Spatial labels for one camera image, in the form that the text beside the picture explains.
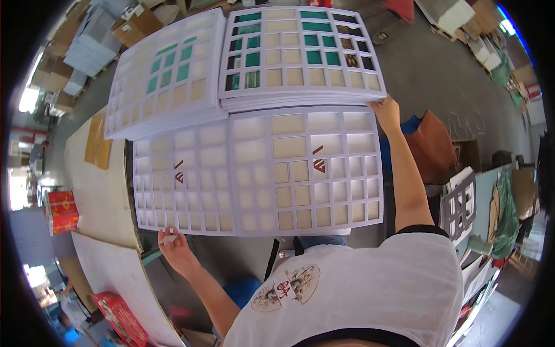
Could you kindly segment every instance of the green sample tile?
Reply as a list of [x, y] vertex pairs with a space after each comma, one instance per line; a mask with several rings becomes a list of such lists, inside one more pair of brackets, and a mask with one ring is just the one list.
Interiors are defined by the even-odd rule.
[[164, 72], [160, 81], [160, 88], [167, 86], [171, 82], [171, 70]]
[[238, 40], [235, 41], [231, 41], [231, 45], [229, 46], [229, 51], [239, 51], [241, 50], [241, 47], [243, 46], [243, 39], [240, 38]]
[[254, 23], [248, 26], [233, 28], [232, 35], [243, 35], [243, 34], [259, 33], [259, 32], [260, 32], [260, 23]]
[[164, 67], [166, 68], [166, 67], [172, 65], [174, 60], [175, 60], [175, 52], [173, 52], [172, 54], [170, 54], [166, 57], [166, 60], [164, 62]]
[[156, 71], [158, 71], [160, 69], [161, 62], [162, 62], [162, 59], [158, 59], [157, 61], [155, 61], [152, 64], [152, 70], [150, 70], [150, 73], [155, 73]]
[[225, 77], [225, 90], [239, 89], [239, 74], [227, 75]]
[[186, 39], [185, 41], [183, 41], [183, 43], [189, 43], [189, 42], [193, 42], [196, 40], [196, 36], [193, 36], [191, 38]]
[[260, 65], [260, 52], [246, 55], [245, 67]]
[[247, 48], [260, 47], [260, 36], [251, 37], [246, 41]]
[[154, 78], [152, 78], [149, 82], [148, 82], [148, 88], [147, 88], [147, 94], [152, 93], [153, 91], [156, 90], [156, 82], [158, 80], [158, 76], [154, 76]]
[[245, 73], [245, 88], [258, 88], [260, 86], [260, 71]]
[[250, 13], [250, 14], [243, 14], [242, 16], [235, 17], [235, 23], [237, 22], [246, 22], [246, 21], [255, 21], [257, 19], [262, 18], [260, 12]]
[[306, 51], [306, 60], [309, 64], [321, 64], [320, 51]]
[[164, 48], [164, 49], [158, 51], [158, 52], [156, 53], [156, 55], [159, 55], [159, 54], [165, 53], [165, 52], [167, 52], [167, 51], [170, 51], [170, 50], [174, 49], [175, 47], [177, 47], [177, 43], [176, 43], [176, 44], [172, 44], [171, 46], [168, 46], [168, 47], [166, 47], [166, 48]]
[[183, 50], [181, 51], [181, 58], [179, 59], [179, 61], [182, 62], [186, 59], [189, 59], [191, 57], [192, 52], [193, 52], [193, 46], [183, 48]]
[[189, 76], [189, 64], [185, 64], [177, 70], [177, 82], [183, 81]]
[[326, 12], [320, 12], [320, 11], [300, 11], [300, 12], [301, 12], [301, 18], [327, 19]]
[[328, 65], [341, 65], [337, 52], [326, 52], [326, 60]]
[[335, 40], [333, 36], [322, 36], [322, 42], [326, 47], [336, 47]]
[[303, 22], [302, 30], [312, 30], [312, 31], [327, 31], [332, 32], [331, 25], [329, 23], [315, 23], [315, 22]]
[[318, 37], [316, 35], [305, 35], [305, 45], [318, 46]]

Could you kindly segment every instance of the stack of foam sheets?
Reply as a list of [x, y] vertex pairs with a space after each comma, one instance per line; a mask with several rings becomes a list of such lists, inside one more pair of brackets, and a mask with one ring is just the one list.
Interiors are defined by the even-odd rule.
[[379, 139], [368, 107], [236, 113], [133, 146], [143, 229], [332, 235], [383, 221]]
[[360, 15], [304, 6], [231, 12], [218, 92], [229, 112], [364, 105], [387, 96]]
[[105, 138], [137, 140], [227, 119], [218, 101], [221, 8], [173, 23], [125, 51], [108, 100]]
[[64, 63], [94, 77], [111, 62], [122, 46], [112, 34], [114, 19], [100, 7], [91, 7], [77, 30]]

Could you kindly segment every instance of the red box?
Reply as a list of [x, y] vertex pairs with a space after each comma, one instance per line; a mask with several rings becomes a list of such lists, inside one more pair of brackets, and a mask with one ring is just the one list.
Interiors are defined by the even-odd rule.
[[98, 308], [119, 337], [129, 346], [145, 347], [148, 334], [121, 296], [105, 291], [92, 295]]
[[79, 212], [73, 192], [51, 192], [46, 195], [44, 215], [48, 219], [50, 235], [77, 229]]

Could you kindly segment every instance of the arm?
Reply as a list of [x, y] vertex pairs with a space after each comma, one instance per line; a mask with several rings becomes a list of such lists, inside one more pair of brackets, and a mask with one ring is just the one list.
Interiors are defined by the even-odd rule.
[[[221, 285], [202, 267], [193, 252], [189, 249], [185, 235], [178, 233], [174, 228], [173, 233], [178, 237], [172, 242], [164, 242], [160, 250], [166, 257], [171, 267], [189, 281], [222, 339], [225, 339], [235, 317], [241, 311], [229, 298]], [[165, 232], [158, 232], [160, 241], [165, 235], [170, 235], [170, 228]]]
[[399, 105], [389, 95], [382, 102], [368, 103], [391, 147], [395, 190], [395, 232], [410, 225], [435, 225], [428, 207], [424, 184], [401, 132]]

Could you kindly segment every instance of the hand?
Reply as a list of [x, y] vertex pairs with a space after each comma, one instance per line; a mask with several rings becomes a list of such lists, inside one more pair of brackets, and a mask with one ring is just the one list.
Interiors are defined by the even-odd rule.
[[384, 130], [386, 136], [401, 131], [399, 104], [389, 94], [380, 102], [368, 102], [368, 107], [374, 110], [378, 123]]
[[[185, 235], [178, 233], [175, 228], [173, 229], [173, 234], [177, 235], [177, 238], [175, 238], [173, 242], [166, 240], [163, 244], [159, 245], [160, 250], [171, 267], [181, 276], [190, 280], [195, 275], [196, 271], [201, 268], [200, 263], [189, 249]], [[160, 240], [162, 240], [164, 236], [169, 235], [171, 235], [169, 227], [166, 227], [165, 232], [160, 230], [158, 232], [158, 243], [160, 243]]]

